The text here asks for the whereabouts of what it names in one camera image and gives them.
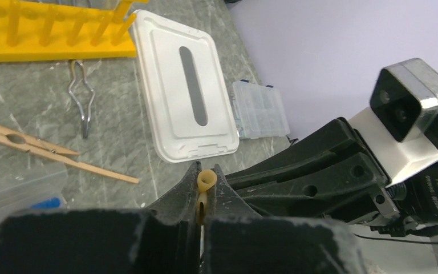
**beige plastic tube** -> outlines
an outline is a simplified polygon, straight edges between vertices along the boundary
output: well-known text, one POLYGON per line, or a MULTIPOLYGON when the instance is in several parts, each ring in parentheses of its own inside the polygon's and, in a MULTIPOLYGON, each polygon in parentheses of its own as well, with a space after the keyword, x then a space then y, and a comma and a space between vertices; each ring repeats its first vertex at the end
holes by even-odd
POLYGON ((212 170, 203 170, 197 176, 199 197, 196 204, 197 224, 204 225, 204 217, 207 211, 207 191, 217 183, 217 175, 212 170))

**wall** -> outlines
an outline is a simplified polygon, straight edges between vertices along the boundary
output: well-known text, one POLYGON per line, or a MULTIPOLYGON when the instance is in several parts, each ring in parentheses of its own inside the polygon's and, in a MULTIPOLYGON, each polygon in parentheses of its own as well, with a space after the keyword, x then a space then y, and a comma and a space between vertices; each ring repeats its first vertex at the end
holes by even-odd
MULTIPOLYGON (((367 107, 384 66, 419 57, 438 71, 438 1, 243 0, 230 11, 263 84, 281 90, 291 136, 300 139, 367 107)), ((387 273, 438 273, 426 245, 360 242, 387 273)))

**clear plastic box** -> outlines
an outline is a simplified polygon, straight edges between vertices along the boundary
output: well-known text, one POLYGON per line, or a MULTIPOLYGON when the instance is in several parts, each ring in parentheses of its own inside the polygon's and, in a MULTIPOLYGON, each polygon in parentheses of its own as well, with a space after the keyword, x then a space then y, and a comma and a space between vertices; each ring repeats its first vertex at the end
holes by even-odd
POLYGON ((286 136, 290 133, 277 88, 236 81, 232 90, 234 119, 241 139, 286 136))
POLYGON ((53 163, 0 179, 0 222, 8 215, 61 195, 68 173, 63 163, 53 163))

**gray tabletop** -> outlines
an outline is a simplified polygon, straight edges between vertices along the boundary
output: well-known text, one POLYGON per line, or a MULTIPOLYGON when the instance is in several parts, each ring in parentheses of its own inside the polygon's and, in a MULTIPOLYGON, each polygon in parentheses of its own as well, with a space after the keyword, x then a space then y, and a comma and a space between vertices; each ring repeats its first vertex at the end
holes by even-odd
MULTIPOLYGON (((97 7, 100 1, 93 1, 97 7)), ((223 0, 151 0, 134 4, 206 31, 215 40, 226 86, 239 79, 259 82, 223 0)), ((134 59, 84 61, 96 90, 90 137, 80 133, 78 109, 67 93, 67 61, 0 64, 0 125, 80 152, 76 160, 140 178, 129 184, 68 168, 63 196, 71 208, 144 207, 171 189, 190 162, 169 164, 152 143, 140 74, 134 59)), ((76 91, 85 100, 82 85, 76 91)), ((242 140, 236 153, 202 160, 226 174, 248 168, 288 147, 285 137, 242 140)), ((49 163, 0 145, 0 178, 49 163)))

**wooden clothespin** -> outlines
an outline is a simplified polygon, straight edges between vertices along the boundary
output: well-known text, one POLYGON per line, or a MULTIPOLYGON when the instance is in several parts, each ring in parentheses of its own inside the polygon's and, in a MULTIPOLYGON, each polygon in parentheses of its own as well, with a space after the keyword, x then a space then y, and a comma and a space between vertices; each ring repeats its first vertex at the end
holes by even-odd
POLYGON ((122 180, 133 184, 137 184, 139 182, 139 180, 134 177, 105 170, 90 164, 74 161, 65 155, 79 155, 79 153, 76 151, 42 141, 36 137, 29 136, 2 126, 0 126, 0 144, 40 156, 48 160, 62 162, 67 166, 76 167, 81 170, 86 170, 109 178, 122 180))

